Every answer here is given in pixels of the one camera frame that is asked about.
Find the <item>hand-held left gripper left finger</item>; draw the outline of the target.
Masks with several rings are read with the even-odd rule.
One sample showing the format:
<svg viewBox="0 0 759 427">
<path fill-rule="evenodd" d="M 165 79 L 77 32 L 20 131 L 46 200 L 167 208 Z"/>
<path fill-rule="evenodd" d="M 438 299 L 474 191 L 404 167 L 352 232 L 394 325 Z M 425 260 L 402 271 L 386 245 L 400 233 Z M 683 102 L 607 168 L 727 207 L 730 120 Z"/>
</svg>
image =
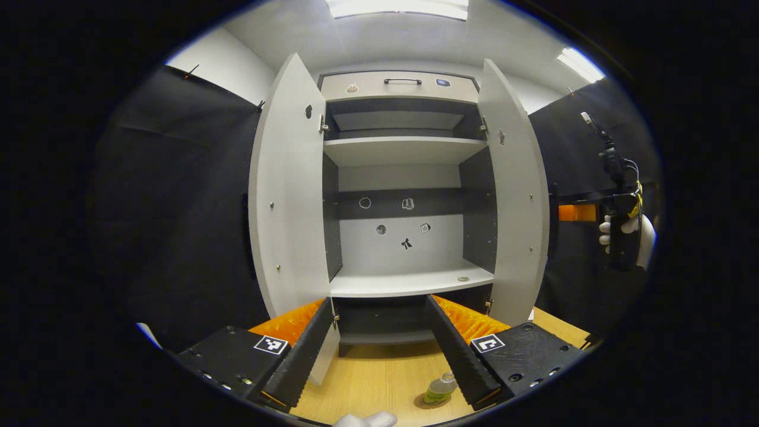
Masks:
<svg viewBox="0 0 759 427">
<path fill-rule="evenodd" d="M 225 394 L 288 412 L 335 329 L 326 297 L 254 328 L 223 327 L 179 352 L 178 362 Z"/>
</svg>

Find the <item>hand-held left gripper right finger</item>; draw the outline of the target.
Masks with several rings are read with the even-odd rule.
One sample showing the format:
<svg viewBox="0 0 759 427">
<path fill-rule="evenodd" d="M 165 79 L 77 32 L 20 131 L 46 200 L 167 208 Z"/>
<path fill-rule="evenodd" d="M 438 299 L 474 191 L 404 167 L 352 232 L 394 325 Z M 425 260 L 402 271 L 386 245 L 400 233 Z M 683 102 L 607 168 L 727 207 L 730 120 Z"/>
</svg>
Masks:
<svg viewBox="0 0 759 427">
<path fill-rule="evenodd" d="M 508 327 L 436 295 L 425 298 L 425 320 L 474 410 L 550 382 L 585 356 L 534 322 Z"/>
</svg>

